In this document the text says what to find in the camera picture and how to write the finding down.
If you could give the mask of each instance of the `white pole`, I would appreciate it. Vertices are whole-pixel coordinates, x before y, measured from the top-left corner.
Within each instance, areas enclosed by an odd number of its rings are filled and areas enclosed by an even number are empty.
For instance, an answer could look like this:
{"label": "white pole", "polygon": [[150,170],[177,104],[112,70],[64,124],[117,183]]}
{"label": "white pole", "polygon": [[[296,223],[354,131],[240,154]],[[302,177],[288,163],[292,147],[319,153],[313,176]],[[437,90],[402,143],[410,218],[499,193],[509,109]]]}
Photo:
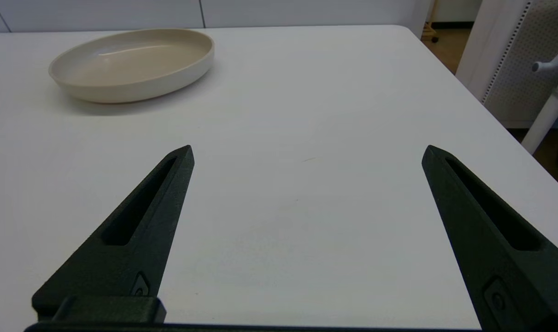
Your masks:
{"label": "white pole", "polygon": [[[553,69],[558,66],[558,56],[551,61],[551,63],[535,63],[533,66],[533,71],[540,71],[544,69]],[[555,120],[558,117],[558,85],[557,88],[551,93],[549,99],[540,110],[539,115],[535,119],[535,122],[531,126],[531,129],[527,132],[527,136],[523,139],[523,147],[530,153],[533,154],[539,147],[540,143],[547,135],[547,132],[553,126]]]}

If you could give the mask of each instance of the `white table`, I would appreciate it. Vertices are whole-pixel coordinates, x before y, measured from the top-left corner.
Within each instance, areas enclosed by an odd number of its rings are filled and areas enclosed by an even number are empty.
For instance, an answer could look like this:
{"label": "white table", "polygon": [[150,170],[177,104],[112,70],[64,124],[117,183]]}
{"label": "white table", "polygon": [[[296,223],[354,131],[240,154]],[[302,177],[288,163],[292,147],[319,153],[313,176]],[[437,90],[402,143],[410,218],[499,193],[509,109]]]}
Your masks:
{"label": "white table", "polygon": [[420,161],[450,151],[558,247],[558,184],[407,29],[207,29],[213,69],[129,105],[66,97],[0,34],[0,331],[169,151],[196,165],[167,321],[478,328]]}

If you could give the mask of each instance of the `beige bowl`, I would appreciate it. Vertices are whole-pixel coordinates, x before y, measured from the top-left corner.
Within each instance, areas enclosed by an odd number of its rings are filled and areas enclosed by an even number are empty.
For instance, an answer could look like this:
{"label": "beige bowl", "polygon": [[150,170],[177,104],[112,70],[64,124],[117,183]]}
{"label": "beige bowl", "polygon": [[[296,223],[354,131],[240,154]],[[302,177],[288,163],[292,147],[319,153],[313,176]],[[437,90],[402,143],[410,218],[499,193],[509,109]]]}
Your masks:
{"label": "beige bowl", "polygon": [[201,32],[124,32],[58,56],[49,75],[70,95],[97,103],[141,101],[195,82],[213,65],[213,40]]}

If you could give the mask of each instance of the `wooden floor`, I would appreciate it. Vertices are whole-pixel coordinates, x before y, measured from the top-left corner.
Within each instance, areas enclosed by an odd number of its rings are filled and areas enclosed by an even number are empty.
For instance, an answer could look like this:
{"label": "wooden floor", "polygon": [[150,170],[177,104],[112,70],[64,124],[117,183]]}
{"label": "wooden floor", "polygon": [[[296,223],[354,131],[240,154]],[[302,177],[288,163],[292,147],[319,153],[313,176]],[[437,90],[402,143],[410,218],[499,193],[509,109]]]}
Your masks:
{"label": "wooden floor", "polygon": [[[454,74],[457,72],[459,61],[467,40],[470,29],[447,29],[437,30],[439,41],[423,40],[426,47],[439,58],[439,60]],[[527,130],[508,130],[519,142],[527,134]],[[556,163],[558,150],[558,130],[551,130],[536,151],[535,159],[553,176],[558,182],[558,167]]]}

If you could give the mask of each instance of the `pegboard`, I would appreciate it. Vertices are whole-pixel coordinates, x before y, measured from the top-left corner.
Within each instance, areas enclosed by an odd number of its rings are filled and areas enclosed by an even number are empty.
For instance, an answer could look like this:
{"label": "pegboard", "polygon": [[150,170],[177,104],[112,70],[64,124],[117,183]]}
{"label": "pegboard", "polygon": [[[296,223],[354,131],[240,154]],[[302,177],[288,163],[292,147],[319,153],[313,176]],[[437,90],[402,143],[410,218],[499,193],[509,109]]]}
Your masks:
{"label": "pegboard", "polygon": [[481,100],[500,122],[531,124],[558,84],[558,70],[533,73],[535,61],[558,53],[558,0],[532,0],[523,9]]}

